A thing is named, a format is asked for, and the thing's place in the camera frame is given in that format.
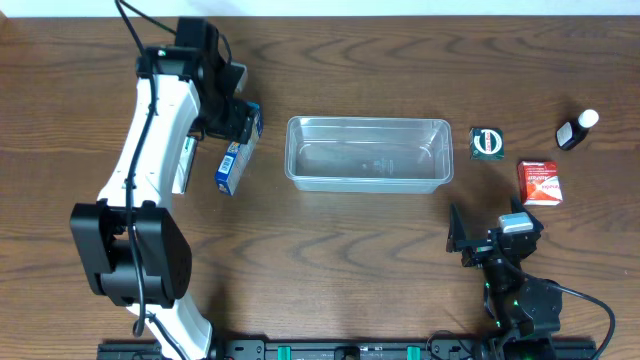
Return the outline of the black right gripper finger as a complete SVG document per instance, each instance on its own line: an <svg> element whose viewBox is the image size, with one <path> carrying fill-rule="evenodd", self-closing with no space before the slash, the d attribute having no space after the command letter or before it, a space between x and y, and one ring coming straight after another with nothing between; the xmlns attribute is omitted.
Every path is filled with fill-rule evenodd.
<svg viewBox="0 0 640 360"><path fill-rule="evenodd" d="M510 198L510 206L512 214L524 213L530 220L535 219L535 217L525 208L525 206L517 196L512 196Z"/></svg>
<svg viewBox="0 0 640 360"><path fill-rule="evenodd" d="M446 242L446 251L448 253L461 252L466 246L466 233L455 204L450 205L449 210L449 232Z"/></svg>

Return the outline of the blue fever patch box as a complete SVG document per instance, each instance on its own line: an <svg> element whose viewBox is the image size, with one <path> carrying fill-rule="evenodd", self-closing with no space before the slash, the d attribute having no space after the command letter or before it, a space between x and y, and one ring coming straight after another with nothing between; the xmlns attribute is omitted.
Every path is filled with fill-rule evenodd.
<svg viewBox="0 0 640 360"><path fill-rule="evenodd" d="M232 196L239 184L243 172L251 159L251 155L259 142L263 132L263 114L261 107L256 103L249 103L250 115L253 120L251 136L246 144L231 141L220 165L215 173L214 180L219 191Z"/></svg>

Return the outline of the white Panadol caplets box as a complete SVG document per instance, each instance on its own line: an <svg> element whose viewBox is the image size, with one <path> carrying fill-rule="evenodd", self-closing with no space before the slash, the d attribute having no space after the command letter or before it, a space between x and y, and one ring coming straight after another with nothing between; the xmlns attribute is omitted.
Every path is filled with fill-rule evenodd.
<svg viewBox="0 0 640 360"><path fill-rule="evenodd" d="M186 192L197 144L198 141L193 137L187 137L183 143L172 186L173 194Z"/></svg>

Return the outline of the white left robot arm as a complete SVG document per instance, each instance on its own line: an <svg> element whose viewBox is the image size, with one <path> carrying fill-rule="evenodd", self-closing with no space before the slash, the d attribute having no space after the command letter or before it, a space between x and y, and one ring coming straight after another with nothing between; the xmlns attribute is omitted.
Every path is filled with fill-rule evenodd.
<svg viewBox="0 0 640 360"><path fill-rule="evenodd" d="M150 330L157 342L99 357L220 359L224 348L188 291L192 252L172 216L174 182L188 140L253 145L262 111L240 98L247 69L204 18L180 18L174 43L144 48L136 74L121 155L97 199L74 206L70 229L91 290L133 312L134 333Z"/></svg>

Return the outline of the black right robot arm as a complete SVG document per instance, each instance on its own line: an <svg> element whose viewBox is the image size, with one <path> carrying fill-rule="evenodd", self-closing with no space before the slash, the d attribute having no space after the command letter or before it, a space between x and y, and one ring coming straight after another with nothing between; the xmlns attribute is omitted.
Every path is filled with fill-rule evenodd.
<svg viewBox="0 0 640 360"><path fill-rule="evenodd" d="M521 261L537 249L544 226L513 198L511 212L481 239L466 236L461 215L449 212L446 251L461 254L464 267L480 268L485 278L484 307L498 330L475 343L475 359L527 359L554 355L551 334L560 329L562 295L545 280L529 279Z"/></svg>

